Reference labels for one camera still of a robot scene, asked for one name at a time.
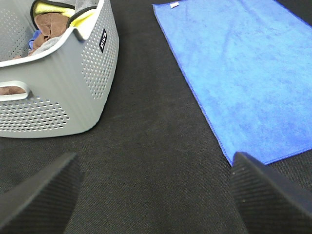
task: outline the yellow cloth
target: yellow cloth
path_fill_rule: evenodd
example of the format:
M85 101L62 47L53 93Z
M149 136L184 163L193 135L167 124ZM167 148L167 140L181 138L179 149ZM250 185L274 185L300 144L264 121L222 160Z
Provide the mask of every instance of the yellow cloth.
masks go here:
M66 7L61 7L61 6L54 6L52 4L47 4L42 1L37 1L35 3L34 10L33 10L34 17L40 14L50 13L50 12L58 12L70 18L71 16L74 15L75 10L66 8Z
M90 31L90 25L94 26L96 9L89 10L73 20L70 24L71 27L76 27L83 39L87 39L88 32Z
M83 39L87 39L88 32L90 31L90 25L92 27L94 26L94 23L96 21L95 14L94 14L95 11L96 9L91 9L83 13L81 16L73 20L73 22L70 24L71 27L77 28L77 30L79 31ZM42 1L38 1L35 3L34 10L33 10L34 17L36 17L37 15L49 13L49 12L58 12L69 18L75 14L74 9L61 7L61 6L55 6L52 4L44 3Z

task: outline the black carpet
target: black carpet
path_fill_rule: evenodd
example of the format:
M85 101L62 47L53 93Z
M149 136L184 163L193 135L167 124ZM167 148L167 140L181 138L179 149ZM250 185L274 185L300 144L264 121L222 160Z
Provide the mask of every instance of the black carpet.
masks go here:
M112 0L120 37L99 123L73 136L0 138L0 194L64 152L84 181L67 234L246 234L222 154L164 35L152 3ZM280 0L312 25L312 2ZM271 166L312 191L312 152Z

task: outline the gray plastic laundry basket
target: gray plastic laundry basket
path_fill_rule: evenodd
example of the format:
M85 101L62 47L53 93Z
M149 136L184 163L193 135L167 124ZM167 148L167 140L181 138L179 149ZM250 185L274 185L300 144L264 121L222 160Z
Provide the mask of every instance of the gray plastic laundry basket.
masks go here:
M27 91L0 96L0 137L87 131L100 118L116 69L119 38L110 2L99 1L87 40L78 40L77 29L69 27L49 50L11 60L28 54L27 41L35 31L29 13L32 2L0 0L0 87L15 85Z

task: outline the perforated basket side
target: perforated basket side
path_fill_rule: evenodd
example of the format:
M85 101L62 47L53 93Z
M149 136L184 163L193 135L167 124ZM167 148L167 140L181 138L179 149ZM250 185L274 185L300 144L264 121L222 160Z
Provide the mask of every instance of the perforated basket side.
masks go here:
M99 43L103 31L107 34L107 42L103 52ZM114 72L114 60L118 50L118 34L111 4L104 2L95 27L81 54L82 74L94 99L102 99L107 82Z
M40 97L0 102L0 131L36 132L62 129L70 120L58 102Z
M18 7L29 9L32 0L16 3L13 0L1 0L0 8L0 61L12 60L15 56L28 55L28 40L34 27L30 22L29 11L21 12Z

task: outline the textured black surface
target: textured black surface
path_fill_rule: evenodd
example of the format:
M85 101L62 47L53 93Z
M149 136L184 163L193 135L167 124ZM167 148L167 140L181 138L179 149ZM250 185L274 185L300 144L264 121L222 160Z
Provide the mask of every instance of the textured black surface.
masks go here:
M74 136L0 138L0 194L73 151L85 178L66 234L247 233L230 166L155 19L151 4L165 2L111 1L120 51L99 123ZM312 22L311 4L296 2ZM311 156L272 167L312 191Z
M67 153L0 196L1 234L62 234L81 186L76 154Z
M230 189L249 234L312 234L312 193L236 153Z

